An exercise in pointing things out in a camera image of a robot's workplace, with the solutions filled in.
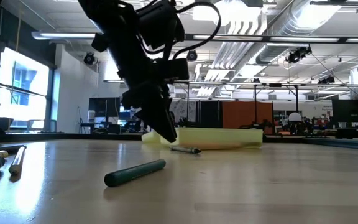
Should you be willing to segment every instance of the air duct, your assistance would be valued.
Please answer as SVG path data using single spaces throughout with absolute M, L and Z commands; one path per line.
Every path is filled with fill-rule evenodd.
M 291 6 L 268 29 L 269 35 L 310 35 L 325 24 L 340 6 L 310 5 L 311 0 L 295 0 Z M 247 55 L 236 65 L 238 75 L 243 78 L 253 77 L 265 66 L 249 66 L 246 64 L 268 65 L 287 51 L 288 47 L 254 44 Z

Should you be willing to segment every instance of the table surface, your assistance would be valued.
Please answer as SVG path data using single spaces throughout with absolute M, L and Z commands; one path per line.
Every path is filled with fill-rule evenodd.
M 28 144 L 0 171 L 0 223 L 358 223 L 358 150 L 308 144 L 171 152 L 138 141 Z M 165 159 L 107 188 L 108 172 Z

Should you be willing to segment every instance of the ceiling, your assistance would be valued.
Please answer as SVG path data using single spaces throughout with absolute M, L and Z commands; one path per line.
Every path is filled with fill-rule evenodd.
M 269 23 L 290 0 L 275 0 L 276 7 L 266 11 L 267 22 Z M 39 31 L 44 32 L 97 32 L 97 28 L 85 16 L 78 2 L 73 0 L 6 0 L 3 6 L 15 15 L 22 12 L 21 18 Z M 313 35 L 358 35 L 358 14 L 356 9 L 343 7 L 339 12 L 330 18 L 324 25 L 313 32 Z M 180 19 L 185 27 L 186 33 L 210 34 L 215 29 L 211 21 L 194 21 L 191 12 L 181 14 Z M 229 25 L 221 27 L 220 34 L 227 34 Z M 86 52 L 94 51 L 87 40 L 76 40 L 66 42 L 66 49 L 72 55 L 83 58 Z M 173 51 L 193 45 L 194 42 L 182 42 L 174 46 Z M 219 52 L 222 42 L 210 42 L 196 49 L 198 53 L 197 62 L 189 62 L 189 72 L 194 77 L 197 63 L 212 62 Z M 358 63 L 358 45 L 333 45 L 333 44 L 312 44 L 311 49 L 314 56 L 307 56 L 301 63 L 291 66 L 288 69 L 284 62 L 285 54 L 278 57 L 273 66 L 266 67 L 260 78 L 261 82 L 308 82 L 326 71 L 326 68 L 334 68 L 335 74 L 343 82 L 349 81 L 349 69 Z M 107 53 L 96 54 L 100 60 L 108 60 Z M 237 82 L 246 82 L 249 78 L 239 78 Z

